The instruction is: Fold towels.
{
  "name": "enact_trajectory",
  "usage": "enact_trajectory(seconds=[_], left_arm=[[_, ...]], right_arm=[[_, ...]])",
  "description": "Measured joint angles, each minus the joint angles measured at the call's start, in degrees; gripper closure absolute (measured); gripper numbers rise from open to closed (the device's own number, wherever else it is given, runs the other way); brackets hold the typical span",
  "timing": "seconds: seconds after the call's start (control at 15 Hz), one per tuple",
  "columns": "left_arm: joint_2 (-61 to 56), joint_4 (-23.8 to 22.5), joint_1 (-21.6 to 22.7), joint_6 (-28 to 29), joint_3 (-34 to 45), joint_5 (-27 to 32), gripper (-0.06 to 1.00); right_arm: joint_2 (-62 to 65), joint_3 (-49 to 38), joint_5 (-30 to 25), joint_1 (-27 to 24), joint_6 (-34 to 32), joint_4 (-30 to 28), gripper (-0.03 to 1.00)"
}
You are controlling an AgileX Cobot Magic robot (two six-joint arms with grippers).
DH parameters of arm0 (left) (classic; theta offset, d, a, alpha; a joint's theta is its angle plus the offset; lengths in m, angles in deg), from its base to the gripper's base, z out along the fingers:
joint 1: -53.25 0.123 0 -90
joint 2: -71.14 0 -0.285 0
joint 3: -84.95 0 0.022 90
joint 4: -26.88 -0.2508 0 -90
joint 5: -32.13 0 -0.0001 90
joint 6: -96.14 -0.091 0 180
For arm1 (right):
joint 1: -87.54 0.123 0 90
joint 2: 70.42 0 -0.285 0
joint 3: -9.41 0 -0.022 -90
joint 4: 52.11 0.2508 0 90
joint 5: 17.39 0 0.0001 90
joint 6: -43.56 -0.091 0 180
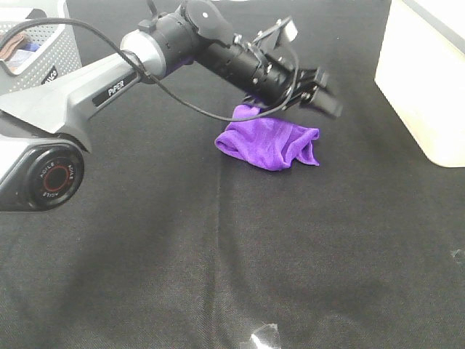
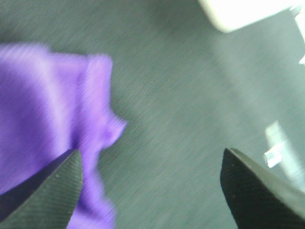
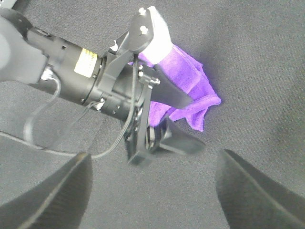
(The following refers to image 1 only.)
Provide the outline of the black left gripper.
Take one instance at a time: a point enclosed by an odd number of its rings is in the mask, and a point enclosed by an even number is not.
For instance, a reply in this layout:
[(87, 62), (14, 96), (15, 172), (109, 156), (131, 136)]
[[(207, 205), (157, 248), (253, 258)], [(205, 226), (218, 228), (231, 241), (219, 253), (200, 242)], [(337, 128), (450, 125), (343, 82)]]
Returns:
[(327, 90), (329, 74), (322, 68), (300, 69), (296, 86), (286, 107), (299, 103), (301, 108), (311, 108), (327, 116), (338, 118), (343, 105)]

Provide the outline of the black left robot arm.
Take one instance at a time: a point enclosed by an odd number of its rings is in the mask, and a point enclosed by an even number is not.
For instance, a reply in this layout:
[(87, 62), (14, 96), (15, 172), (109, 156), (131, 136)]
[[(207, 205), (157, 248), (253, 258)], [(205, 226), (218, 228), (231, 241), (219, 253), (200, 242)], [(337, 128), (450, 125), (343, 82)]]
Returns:
[(56, 38), (12, 67), (13, 44), (39, 26), (86, 27), (69, 18), (25, 19), (1, 36), (1, 210), (41, 212), (63, 205), (84, 178), (91, 117), (137, 83), (160, 84), (175, 70), (200, 63), (245, 93), (261, 116), (299, 105), (329, 116), (341, 104), (328, 91), (327, 74), (284, 60), (297, 31), (286, 17), (246, 41), (210, 1), (184, 1), (172, 13), (148, 2), (151, 17), (126, 34), (113, 53), (70, 73)]

